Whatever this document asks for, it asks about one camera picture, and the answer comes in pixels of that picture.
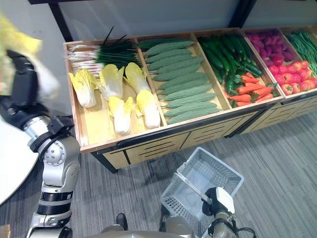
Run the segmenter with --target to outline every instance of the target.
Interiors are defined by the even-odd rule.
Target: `gray wall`
[[[237,0],[93,0],[60,3],[74,40],[155,34],[228,25]],[[63,57],[63,37],[47,4],[0,0],[0,9],[23,32],[43,40],[40,59],[61,84],[59,97],[48,105],[71,113]],[[317,2],[258,0],[245,27],[317,23]]]

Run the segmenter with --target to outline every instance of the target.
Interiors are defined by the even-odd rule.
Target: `white basket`
[[[201,195],[209,188],[223,187],[233,197],[244,178],[201,147],[196,148],[177,173],[160,201],[172,215],[182,216],[192,224],[196,236],[203,237],[214,217],[203,214]],[[191,183],[196,192],[184,181]]]

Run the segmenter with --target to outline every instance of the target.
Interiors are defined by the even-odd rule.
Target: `vegetable display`
[[[125,68],[124,79],[137,93],[137,115],[144,115],[145,125],[148,128],[156,128],[160,124],[160,115],[155,97],[146,81],[146,73],[137,64],[131,62]]]
[[[111,116],[114,121],[114,130],[119,135],[130,133],[131,111],[133,99],[129,97],[126,102],[122,100],[122,78],[124,67],[120,70],[114,64],[107,64],[100,72],[100,80],[95,78],[102,96],[108,101]]]
[[[278,30],[247,33],[247,36],[267,66],[278,66],[282,65],[283,61],[291,62],[295,59],[295,52],[283,40]]]
[[[75,75],[69,73],[71,83],[75,89],[79,104],[83,108],[92,108],[96,105],[96,98],[92,83],[95,77],[88,70],[82,69]]]
[[[152,43],[151,48],[144,47]],[[168,42],[151,39],[139,43],[141,49],[146,49],[145,61],[153,80],[157,81],[158,98],[168,102],[163,108],[171,109],[164,114],[169,118],[168,124],[219,111],[217,105],[210,102],[215,94],[208,93],[212,88],[208,77],[205,73],[196,72],[204,58],[192,55],[188,49],[192,44],[194,42],[185,39]]]
[[[313,71],[308,61],[297,61],[287,66],[271,65],[268,69],[286,96],[316,88]]]
[[[314,76],[317,76],[317,45],[307,32],[292,32],[287,36],[299,55],[309,62]]]
[[[273,88],[260,84],[262,71],[241,36],[200,37],[199,42],[233,108],[272,98],[273,94],[268,94]]]

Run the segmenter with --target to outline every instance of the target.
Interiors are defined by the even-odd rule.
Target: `purple radish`
[[[271,39],[272,39],[272,45],[275,45],[276,41],[277,41],[277,37],[276,36],[272,36]]]
[[[259,35],[257,33],[253,34],[253,40],[259,41]]]
[[[272,31],[267,31],[265,34],[266,34],[266,36],[272,36],[273,32]]]
[[[270,57],[270,59],[272,59],[275,56],[280,56],[280,57],[282,57],[284,59],[284,55],[281,54],[281,53],[272,53],[269,57]]]
[[[264,44],[261,41],[252,41],[253,45],[258,46],[260,49],[264,48]]]
[[[254,48],[256,49],[256,51],[257,51],[258,53],[260,53],[260,49],[259,49],[258,46],[254,45]]]
[[[263,60],[266,58],[267,54],[266,54],[265,49],[261,49],[261,50],[260,50],[260,56],[261,56],[261,58],[262,58]]]
[[[265,38],[266,38],[265,33],[263,33],[263,32],[259,33],[259,40],[260,41],[264,40]]]
[[[263,43],[264,43],[266,46],[270,45],[270,44],[272,43],[271,37],[269,37],[269,36],[266,37],[266,38],[264,39]]]
[[[271,46],[265,46],[265,51],[266,51],[266,56],[269,57],[272,53],[272,48]]]
[[[270,59],[266,59],[264,60],[264,63],[269,67],[271,65],[274,65],[273,61],[271,61]]]
[[[285,50],[287,50],[287,48],[288,48],[288,45],[286,43],[283,43],[282,44],[282,50],[285,51]]]
[[[284,55],[284,60],[286,62],[290,62],[294,59],[293,55],[289,52],[283,51],[282,54]]]
[[[277,39],[277,41],[276,41],[277,45],[282,45],[283,43],[284,43],[284,40],[281,38]]]

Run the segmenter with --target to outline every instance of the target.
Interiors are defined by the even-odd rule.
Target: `wooden display shelf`
[[[289,33],[290,31],[293,31],[294,29],[299,29],[299,27],[280,27],[280,28],[252,28],[252,29],[243,29],[242,31],[244,33],[259,33],[259,32],[265,32],[265,31],[270,31],[270,30],[277,30],[279,32],[280,37],[284,40],[284,42],[288,45],[288,47],[290,47],[293,52],[295,53],[295,59],[292,62],[284,62],[284,65],[288,65],[291,64],[295,61],[301,61],[303,60],[301,58],[301,56],[298,54],[298,52],[295,50],[295,48],[293,47],[293,45],[288,41],[288,39],[285,37],[285,33]],[[252,50],[255,52],[255,54],[257,55],[260,64],[262,64],[263,66],[266,66],[264,61],[262,60],[261,56],[259,55],[259,53],[256,51],[256,49],[254,48],[253,44],[251,43],[251,41],[248,39],[248,37],[245,35],[245,39],[248,42],[249,46],[252,48]],[[267,73],[270,75],[270,77],[272,78],[272,80],[274,81],[274,83],[277,83],[273,74],[268,70]],[[305,91],[305,92],[299,92],[296,94],[292,94],[292,95],[286,95],[281,86],[277,85],[277,88],[279,89],[279,91],[281,92],[281,94],[283,95],[284,101],[288,101],[288,100],[292,100],[295,98],[299,98],[302,96],[305,96],[307,94],[310,93],[314,93],[317,92],[317,88],[311,89],[309,91]]]
[[[226,28],[226,29],[204,30],[204,31],[194,32],[196,41],[198,41],[197,40],[198,37],[208,37],[208,36],[211,36],[211,35],[221,36],[221,35],[224,35],[224,34],[236,34],[236,35],[239,35],[239,36],[243,37],[244,39],[246,38],[246,36],[243,34],[243,32],[241,32],[240,29],[238,29],[238,28]],[[206,58],[206,55],[205,55],[205,53],[204,53],[204,51],[203,51],[203,49],[201,48],[200,45],[199,45],[199,48],[203,52],[202,54],[204,55],[206,61],[208,62],[208,60]],[[256,62],[257,66],[259,67],[259,69],[263,73],[263,75],[258,78],[260,80],[260,84],[265,85],[267,83],[269,83],[269,84],[274,83],[275,81],[273,79],[273,76],[270,74],[267,66],[261,64],[261,60],[259,59],[259,56],[256,54],[255,49],[251,48],[251,52],[253,54],[254,61]],[[216,75],[215,75],[215,73],[214,73],[214,71],[213,71],[213,69],[212,69],[212,67],[211,67],[209,62],[208,62],[208,65],[209,65],[209,70],[211,71],[212,76],[214,78],[216,78]],[[219,84],[218,80],[216,80],[216,81],[217,81],[217,85],[221,88],[222,95],[224,95],[224,91],[225,91],[224,87]],[[274,97],[272,99],[265,100],[265,101],[262,101],[262,102],[259,102],[259,103],[255,102],[255,103],[243,106],[243,107],[238,107],[238,109],[243,110],[244,108],[258,107],[259,105],[269,105],[269,104],[273,104],[273,103],[277,103],[277,102],[282,101],[283,100],[282,90],[277,87],[275,89],[275,93],[277,93],[280,96]]]
[[[242,134],[302,116],[317,109],[317,96],[281,104],[277,103],[257,118]]]

